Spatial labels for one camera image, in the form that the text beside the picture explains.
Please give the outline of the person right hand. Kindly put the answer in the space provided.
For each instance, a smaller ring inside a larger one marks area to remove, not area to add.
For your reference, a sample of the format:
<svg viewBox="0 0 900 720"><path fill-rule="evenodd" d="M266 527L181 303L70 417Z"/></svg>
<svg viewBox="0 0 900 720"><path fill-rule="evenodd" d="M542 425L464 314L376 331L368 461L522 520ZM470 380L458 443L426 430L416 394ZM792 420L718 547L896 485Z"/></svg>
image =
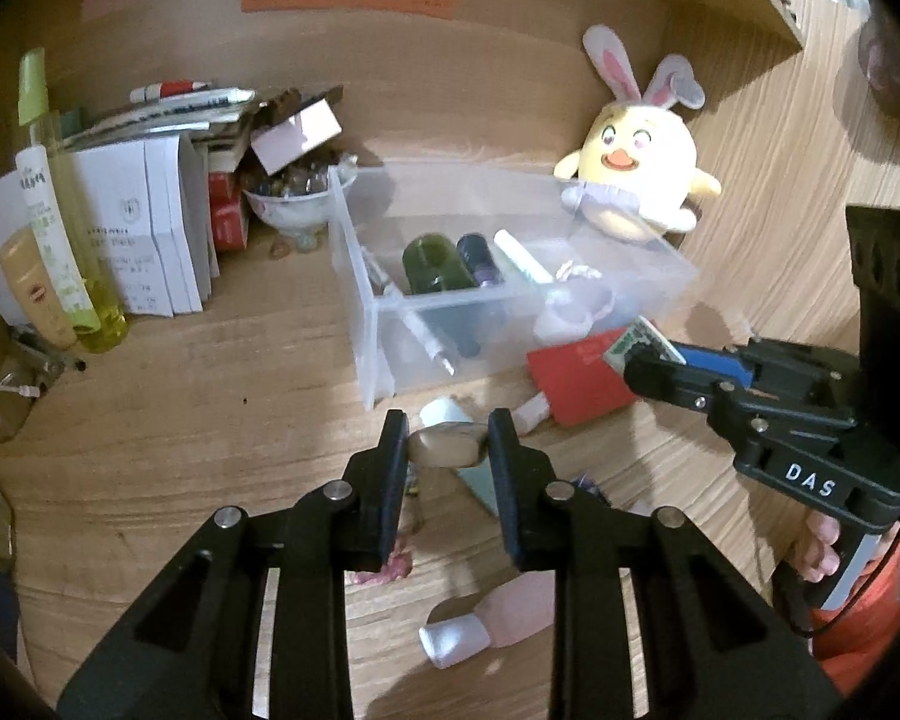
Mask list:
<svg viewBox="0 0 900 720"><path fill-rule="evenodd" d="M841 524L821 512L809 511L802 529L787 553L787 562L805 582L818 583L832 577L841 565L834 550Z"/></svg>

